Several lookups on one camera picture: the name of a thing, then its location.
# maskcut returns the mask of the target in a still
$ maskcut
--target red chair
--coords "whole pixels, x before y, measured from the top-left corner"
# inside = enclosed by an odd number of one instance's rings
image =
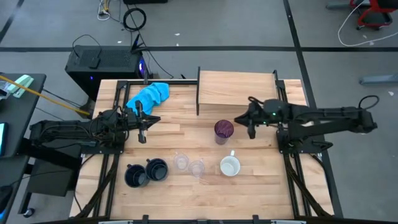
[[[356,8],[358,6],[355,2],[358,2],[358,0],[351,0],[349,2],[352,8]],[[398,9],[398,1],[369,0],[369,2],[370,6],[360,6],[358,9],[360,17],[358,19],[357,29],[360,30],[365,26],[379,29],[390,25],[392,23],[392,18],[389,13]]]

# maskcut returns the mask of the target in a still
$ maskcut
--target blue cloth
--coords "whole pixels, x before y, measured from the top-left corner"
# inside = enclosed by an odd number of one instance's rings
[[[142,103],[142,110],[145,114],[150,115],[154,106],[159,106],[161,102],[169,98],[169,84],[152,83],[150,86],[143,88],[136,96],[129,100],[126,104],[128,108],[137,114],[136,101]]]

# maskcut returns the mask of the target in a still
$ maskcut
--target wooden tabletop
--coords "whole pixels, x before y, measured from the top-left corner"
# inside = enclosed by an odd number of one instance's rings
[[[99,88],[95,114],[112,108],[117,80],[103,80]],[[290,103],[305,104],[300,80],[285,80]],[[132,86],[130,98],[143,86]],[[247,106],[201,105],[196,115],[196,85],[170,85],[170,98],[153,109],[152,115],[162,120],[147,134],[147,143],[140,144],[137,131],[130,132],[124,154],[119,160],[111,212],[112,219],[261,219],[293,218],[285,167],[277,150],[275,128],[261,126],[256,139],[249,139],[247,129],[233,122]],[[220,119],[234,124],[234,134],[225,145],[215,143],[214,125]],[[235,149],[241,170],[235,177],[221,174],[220,161]],[[190,162],[202,160],[205,174],[197,179],[189,171],[174,166],[176,153],[184,153]],[[333,213],[325,174],[309,155],[300,155],[309,191],[318,203]],[[94,156],[80,171],[76,196],[84,206],[98,185],[102,155]],[[169,167],[163,182],[149,182],[141,189],[128,187],[124,172],[128,164],[146,164],[146,159],[161,158]],[[103,194],[100,215],[104,214],[107,190]],[[297,193],[300,213],[301,195]],[[70,215],[78,213],[73,202]]]
[[[277,98],[273,73],[200,71],[199,81],[199,104],[247,106],[248,96]]]

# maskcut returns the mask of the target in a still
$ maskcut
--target black table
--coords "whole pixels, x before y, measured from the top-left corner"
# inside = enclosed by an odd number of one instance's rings
[[[11,80],[17,80],[24,74],[2,74]],[[41,92],[44,86],[46,75],[44,74],[28,74],[34,81],[29,88],[37,92]],[[7,122],[9,129],[6,138],[6,147],[4,156],[0,157],[0,186],[9,185],[17,180],[20,180],[25,173],[28,156],[16,155],[17,150],[21,144],[22,138],[25,135],[30,118],[36,107],[38,96],[29,92],[25,92],[19,99],[10,96],[6,100],[0,101],[0,122]],[[13,184],[13,191],[11,199],[4,211],[0,223],[5,223],[12,203],[15,199],[19,188],[20,181]]]

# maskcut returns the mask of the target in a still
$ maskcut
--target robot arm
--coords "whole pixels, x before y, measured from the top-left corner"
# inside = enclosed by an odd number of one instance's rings
[[[30,140],[36,145],[55,139],[76,139],[83,147],[115,148],[124,145],[126,132],[139,129],[139,142],[146,143],[144,131],[160,121],[160,117],[146,115],[140,101],[136,102],[138,113],[126,108],[100,112],[91,121],[40,121],[30,127]]]
[[[270,124],[288,124],[289,138],[302,139],[310,136],[340,131],[368,133],[377,128],[372,114],[367,108],[342,107],[313,109],[303,105],[285,103],[280,100],[259,100],[249,97],[248,111],[235,118],[235,122],[248,127],[251,139],[256,137],[255,127]],[[327,123],[302,126],[310,121],[328,121]]]

